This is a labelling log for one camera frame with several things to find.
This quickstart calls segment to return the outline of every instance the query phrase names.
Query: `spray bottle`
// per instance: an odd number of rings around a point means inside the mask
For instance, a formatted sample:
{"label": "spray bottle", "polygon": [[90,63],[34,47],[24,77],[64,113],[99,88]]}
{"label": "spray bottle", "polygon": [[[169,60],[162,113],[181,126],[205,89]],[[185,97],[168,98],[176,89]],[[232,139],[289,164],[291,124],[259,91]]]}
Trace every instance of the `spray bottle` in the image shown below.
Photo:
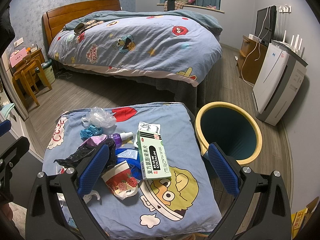
{"label": "spray bottle", "polygon": [[116,148],[119,148],[122,144],[122,141],[127,140],[128,138],[133,137],[132,132],[122,132],[122,133],[114,133],[111,135],[108,135],[107,138],[111,138],[116,143]]}

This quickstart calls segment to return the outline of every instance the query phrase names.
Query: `bed skirt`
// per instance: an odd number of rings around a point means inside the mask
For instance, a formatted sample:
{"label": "bed skirt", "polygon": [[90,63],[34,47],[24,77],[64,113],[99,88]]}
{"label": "bed skirt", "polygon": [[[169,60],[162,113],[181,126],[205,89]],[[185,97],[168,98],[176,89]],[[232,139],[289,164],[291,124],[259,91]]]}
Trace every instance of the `bed skirt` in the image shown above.
{"label": "bed skirt", "polygon": [[53,62],[56,66],[54,68],[55,70],[65,68],[71,71],[86,73],[86,74],[114,76],[116,78],[125,78],[128,80],[134,80],[138,83],[148,84],[156,87],[157,90],[168,90],[174,94],[175,102],[184,103],[185,106],[194,115],[196,115],[197,111],[202,106],[205,105],[205,96],[206,96],[207,86],[208,86],[208,75],[197,87],[193,87],[191,84],[188,84],[184,81],[172,80],[168,78],[152,78],[147,76],[127,77],[127,76],[120,76],[120,75],[110,75],[110,74],[97,73],[91,70],[78,69],[68,65],[63,65],[62,63],[55,60],[53,60]]}

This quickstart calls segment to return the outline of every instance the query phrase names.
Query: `cardboard box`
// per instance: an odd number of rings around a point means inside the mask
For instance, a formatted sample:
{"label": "cardboard box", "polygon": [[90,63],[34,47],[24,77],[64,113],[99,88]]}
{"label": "cardboard box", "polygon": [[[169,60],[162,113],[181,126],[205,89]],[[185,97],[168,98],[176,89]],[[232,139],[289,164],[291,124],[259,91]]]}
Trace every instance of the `cardboard box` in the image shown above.
{"label": "cardboard box", "polygon": [[291,215],[292,222],[292,238],[295,238],[303,226],[308,222],[313,214],[314,209],[318,205],[319,197],[311,201],[306,208]]}
{"label": "cardboard box", "polygon": [[143,179],[171,177],[161,135],[159,133],[139,130],[137,137]]}
{"label": "cardboard box", "polygon": [[17,65],[20,61],[22,61],[23,57],[27,55],[27,51],[25,48],[21,49],[16,55],[10,58],[11,67]]}

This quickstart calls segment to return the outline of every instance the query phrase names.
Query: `door frame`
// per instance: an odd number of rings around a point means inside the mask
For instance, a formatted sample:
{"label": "door frame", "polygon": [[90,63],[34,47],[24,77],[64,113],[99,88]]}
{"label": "door frame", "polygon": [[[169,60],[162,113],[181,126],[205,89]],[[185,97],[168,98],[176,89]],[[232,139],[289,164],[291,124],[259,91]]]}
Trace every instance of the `door frame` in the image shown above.
{"label": "door frame", "polygon": [[20,100],[17,92],[15,91],[15,89],[13,88],[13,86],[10,82],[10,79],[9,79],[7,72],[5,70],[5,67],[4,67],[4,62],[3,62],[2,57],[6,57],[9,62],[9,58],[8,58],[6,51],[4,51],[3,55],[0,57],[0,77],[1,77],[1,81],[3,83],[3,87],[6,90],[6,93],[7,93],[9,100],[14,103],[18,114],[21,116],[23,121],[25,121],[29,117],[28,111],[25,108],[22,101]]}

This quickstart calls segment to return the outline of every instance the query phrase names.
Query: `windowsill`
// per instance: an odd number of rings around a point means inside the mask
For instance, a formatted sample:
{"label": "windowsill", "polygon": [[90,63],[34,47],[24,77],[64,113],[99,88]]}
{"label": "windowsill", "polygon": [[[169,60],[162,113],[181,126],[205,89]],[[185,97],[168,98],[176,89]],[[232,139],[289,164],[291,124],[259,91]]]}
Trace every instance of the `windowsill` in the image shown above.
{"label": "windowsill", "polygon": [[[164,3],[157,3],[157,6],[164,6]],[[221,11],[221,10],[197,6],[197,5],[191,5],[191,4],[185,4],[184,7],[193,7],[193,8],[199,8],[199,9],[205,9],[205,10],[215,11],[215,12],[219,12],[219,13],[224,13],[224,11]]]}

